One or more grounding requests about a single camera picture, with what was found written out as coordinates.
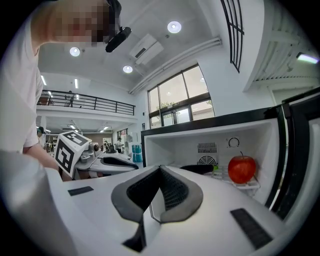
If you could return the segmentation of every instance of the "red apple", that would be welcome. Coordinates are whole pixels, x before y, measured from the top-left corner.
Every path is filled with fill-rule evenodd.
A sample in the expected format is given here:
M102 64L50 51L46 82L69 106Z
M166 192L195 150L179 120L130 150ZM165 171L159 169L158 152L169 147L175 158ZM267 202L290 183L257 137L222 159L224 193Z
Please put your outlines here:
M250 181L255 172L256 162L250 156L235 156L228 165L228 174L234 183L243 184Z

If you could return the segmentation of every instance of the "balcony railing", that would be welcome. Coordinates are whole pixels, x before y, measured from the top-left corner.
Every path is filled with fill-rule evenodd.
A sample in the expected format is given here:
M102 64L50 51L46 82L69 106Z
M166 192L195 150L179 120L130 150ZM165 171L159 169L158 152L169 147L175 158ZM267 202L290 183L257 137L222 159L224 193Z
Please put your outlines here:
M229 33L230 63L240 73L243 36L245 35L240 2L239 0L221 0L221 4Z
M37 105L99 110L130 116L135 115L135 106L131 104L57 90L43 90Z

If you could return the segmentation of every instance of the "hand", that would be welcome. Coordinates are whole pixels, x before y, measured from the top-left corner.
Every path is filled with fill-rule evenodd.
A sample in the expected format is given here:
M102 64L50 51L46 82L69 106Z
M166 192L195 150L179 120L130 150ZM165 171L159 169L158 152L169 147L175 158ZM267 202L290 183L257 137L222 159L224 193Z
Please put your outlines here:
M31 147L24 147L23 153L37 159L43 167L52 168L57 171L59 170L56 160L50 156L40 144L36 144Z

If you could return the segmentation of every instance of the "air conditioner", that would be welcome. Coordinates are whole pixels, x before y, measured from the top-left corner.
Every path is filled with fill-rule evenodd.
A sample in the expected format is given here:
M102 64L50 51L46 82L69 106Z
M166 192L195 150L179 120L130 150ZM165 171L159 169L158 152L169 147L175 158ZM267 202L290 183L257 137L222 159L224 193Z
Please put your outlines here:
M146 65L155 56L164 50L163 46L150 34L147 34L131 50L130 55L135 59L137 65Z

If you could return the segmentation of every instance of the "black window grille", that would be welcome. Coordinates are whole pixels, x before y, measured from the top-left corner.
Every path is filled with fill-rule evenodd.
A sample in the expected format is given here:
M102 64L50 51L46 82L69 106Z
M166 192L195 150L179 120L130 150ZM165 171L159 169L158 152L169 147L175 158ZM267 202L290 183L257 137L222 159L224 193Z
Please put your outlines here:
M240 73L243 36L245 35L239 0L221 0L229 33L230 63Z

